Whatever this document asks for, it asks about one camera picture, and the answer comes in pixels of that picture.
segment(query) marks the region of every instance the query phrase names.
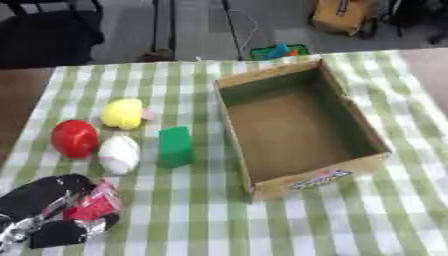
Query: ball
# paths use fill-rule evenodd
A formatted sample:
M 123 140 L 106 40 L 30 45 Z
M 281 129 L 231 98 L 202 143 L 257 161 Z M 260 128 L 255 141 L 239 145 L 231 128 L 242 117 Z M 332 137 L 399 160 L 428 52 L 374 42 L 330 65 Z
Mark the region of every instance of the ball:
M 115 175 L 125 175 L 140 161 L 140 147 L 128 136 L 113 136 L 101 145 L 98 158 L 103 168 Z

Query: green block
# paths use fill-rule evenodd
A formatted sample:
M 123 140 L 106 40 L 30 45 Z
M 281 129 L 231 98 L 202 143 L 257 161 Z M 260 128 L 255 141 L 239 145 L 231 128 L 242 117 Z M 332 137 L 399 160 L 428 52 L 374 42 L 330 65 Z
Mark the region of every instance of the green block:
M 175 168 L 193 161 L 193 147 L 185 126 L 159 131 L 159 162 L 165 168 Z

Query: green checkered tablecloth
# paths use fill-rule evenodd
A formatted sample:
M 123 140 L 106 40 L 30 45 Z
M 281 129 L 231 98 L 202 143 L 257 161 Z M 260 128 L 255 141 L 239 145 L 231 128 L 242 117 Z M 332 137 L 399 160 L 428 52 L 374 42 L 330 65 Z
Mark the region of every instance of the green checkered tablecloth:
M 446 118 L 395 51 L 322 57 L 394 153 L 373 176 L 254 204 L 242 200 L 213 81 L 303 57 L 56 69 L 2 169 L 1 193 L 47 175 L 108 175 L 96 158 L 55 152 L 49 133 L 64 119 L 88 120 L 107 138 L 117 131 L 98 116 L 122 97 L 140 98 L 157 118 L 129 132 L 142 147 L 137 170 L 108 177 L 124 203 L 117 226 L 85 245 L 9 255 L 448 255 Z M 196 161 L 157 168 L 157 132 L 176 125 L 190 128 Z

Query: chair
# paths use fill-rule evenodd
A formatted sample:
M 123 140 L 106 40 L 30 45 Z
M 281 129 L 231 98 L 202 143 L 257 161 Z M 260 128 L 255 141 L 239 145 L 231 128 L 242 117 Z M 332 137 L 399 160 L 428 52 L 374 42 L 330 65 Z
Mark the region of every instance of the chair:
M 100 30 L 103 8 L 80 10 L 79 0 L 0 0 L 15 16 L 0 23 L 0 69 L 82 65 L 91 48 L 104 41 Z M 42 5 L 64 3 L 64 10 L 45 12 Z M 22 5 L 35 5 L 28 13 Z

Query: cardboard box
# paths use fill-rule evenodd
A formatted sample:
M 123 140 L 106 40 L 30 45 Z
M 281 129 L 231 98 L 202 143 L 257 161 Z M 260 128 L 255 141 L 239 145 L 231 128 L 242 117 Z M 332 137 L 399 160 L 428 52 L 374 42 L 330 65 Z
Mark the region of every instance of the cardboard box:
M 390 150 L 322 60 L 216 81 L 253 200 L 372 172 Z
M 318 0 L 313 25 L 323 31 L 355 35 L 372 10 L 372 0 Z

